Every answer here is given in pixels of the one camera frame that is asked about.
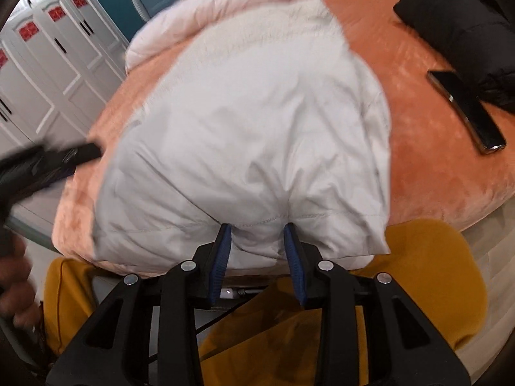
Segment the person's left hand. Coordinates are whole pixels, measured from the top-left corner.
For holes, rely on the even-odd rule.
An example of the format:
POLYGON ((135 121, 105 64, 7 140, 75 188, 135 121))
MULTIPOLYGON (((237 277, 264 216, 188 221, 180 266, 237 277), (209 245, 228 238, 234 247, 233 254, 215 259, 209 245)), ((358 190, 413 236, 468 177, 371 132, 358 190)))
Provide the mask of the person's left hand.
POLYGON ((23 239, 14 234, 12 241, 14 251, 1 258, 1 317, 11 318, 17 328, 33 329, 40 322, 41 310, 30 280, 32 264, 23 239))

